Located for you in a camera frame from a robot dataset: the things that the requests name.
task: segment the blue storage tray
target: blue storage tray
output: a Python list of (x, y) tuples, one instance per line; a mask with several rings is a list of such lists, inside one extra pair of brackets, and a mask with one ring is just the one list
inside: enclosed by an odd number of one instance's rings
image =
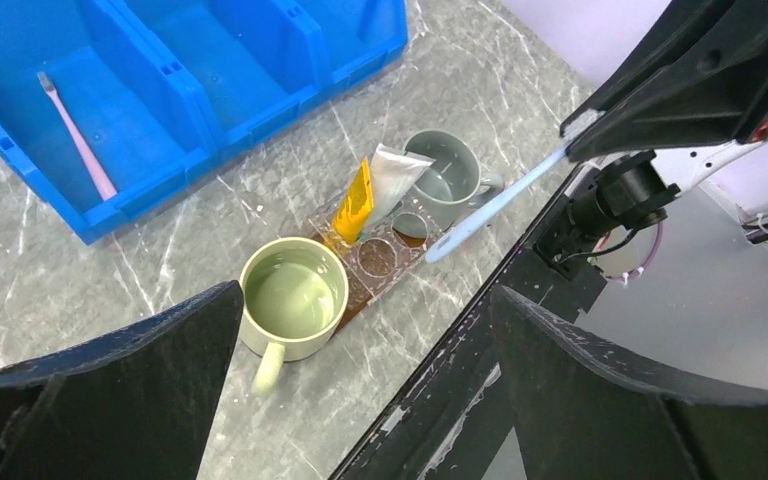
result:
[[(0, 155), (89, 244), (406, 43), (403, 0), (0, 0)], [(108, 201), (40, 71), (119, 190)]]

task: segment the gray marble surface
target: gray marble surface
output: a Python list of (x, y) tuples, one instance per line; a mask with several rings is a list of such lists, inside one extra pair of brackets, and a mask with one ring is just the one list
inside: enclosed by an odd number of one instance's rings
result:
[[(379, 142), (441, 128), (508, 179), (557, 147), (559, 121), (589, 94), (562, 60), (493, 0), (411, 0), (408, 10), (410, 46), (384, 74), (92, 246), (0, 160), (0, 367), (237, 278)], [(324, 350), (287, 365), (270, 397), (249, 394), (258, 359), (238, 344), (200, 478), (328, 477), (565, 174), (551, 172), (456, 254), (420, 265)]]

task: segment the transparent acrylic rack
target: transparent acrylic rack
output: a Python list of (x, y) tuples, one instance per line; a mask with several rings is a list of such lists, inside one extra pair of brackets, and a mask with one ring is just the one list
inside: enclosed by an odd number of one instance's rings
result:
[[(428, 247), (443, 236), (419, 200), (409, 192), (390, 215), (361, 235), (362, 240), (349, 245), (331, 226), (345, 195), (343, 191), (326, 202), (308, 217), (305, 225), (307, 236), (331, 247), (349, 276), (349, 304), (338, 330), (396, 285), (422, 260)], [(425, 225), (424, 241), (393, 230), (394, 221), (402, 215), (414, 216)]]

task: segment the purple-tinted wall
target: purple-tinted wall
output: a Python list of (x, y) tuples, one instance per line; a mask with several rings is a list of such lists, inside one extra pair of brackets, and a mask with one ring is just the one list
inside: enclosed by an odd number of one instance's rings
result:
[[(669, 0), (502, 3), (588, 81), (600, 85), (634, 49)], [(768, 145), (729, 165), (712, 180), (747, 213), (768, 211)]]

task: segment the toothbrush handle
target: toothbrush handle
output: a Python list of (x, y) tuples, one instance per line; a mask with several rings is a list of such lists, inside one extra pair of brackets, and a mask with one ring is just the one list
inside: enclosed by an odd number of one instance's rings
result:
[(60, 95), (57, 94), (56, 90), (46, 93), (51, 97), (51, 101), (54, 103), (57, 111), (60, 112), (60, 117), (63, 119), (63, 123), (65, 123), (66, 128), (69, 129), (72, 141), (75, 142), (75, 146), (78, 148), (78, 153), (81, 154), (84, 165), (90, 172), (90, 177), (92, 178), (99, 195), (101, 195), (101, 198), (107, 200), (116, 195), (116, 187), (113, 186), (110, 177), (107, 176), (107, 173), (105, 173), (98, 158), (96, 158), (95, 154), (90, 149), (84, 136), (81, 135), (75, 122), (72, 121), (72, 117), (69, 115), (69, 112), (66, 111), (66, 107), (63, 106), (63, 102), (60, 100)]
[(549, 155), (549, 157), (543, 160), (540, 165), (537, 165), (537, 167), (528, 172), (524, 177), (505, 189), (499, 196), (476, 210), (472, 215), (449, 231), (449, 233), (443, 235), (443, 237), (440, 240), (437, 240), (437, 242), (425, 253), (425, 261), (428, 263), (438, 262), (440, 259), (450, 254), (454, 249), (458, 248), (469, 237), (475, 234), (475, 232), (480, 230), (481, 227), (487, 225), (487, 222), (492, 220), (496, 214), (502, 211), (511, 200), (524, 192), (529, 185), (543, 176), (544, 173), (548, 172), (550, 168), (566, 158), (567, 145), (567, 143), (564, 143), (561, 148)]

